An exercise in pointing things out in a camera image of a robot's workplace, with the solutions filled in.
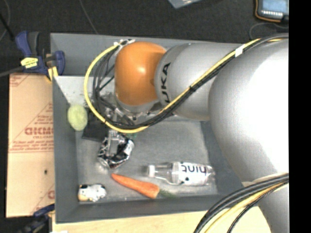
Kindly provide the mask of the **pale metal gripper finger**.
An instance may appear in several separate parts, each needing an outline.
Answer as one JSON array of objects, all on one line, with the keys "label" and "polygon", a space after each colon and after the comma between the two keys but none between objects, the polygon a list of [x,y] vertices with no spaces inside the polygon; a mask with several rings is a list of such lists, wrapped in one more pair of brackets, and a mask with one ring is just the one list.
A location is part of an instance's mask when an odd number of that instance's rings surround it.
[{"label": "pale metal gripper finger", "polygon": [[108,133],[108,154],[110,156],[114,155],[116,148],[116,132],[114,130],[109,130]]},{"label": "pale metal gripper finger", "polygon": [[120,154],[121,152],[123,152],[125,147],[126,147],[126,137],[123,134],[118,133],[117,134],[117,152],[116,152],[116,154]]}]

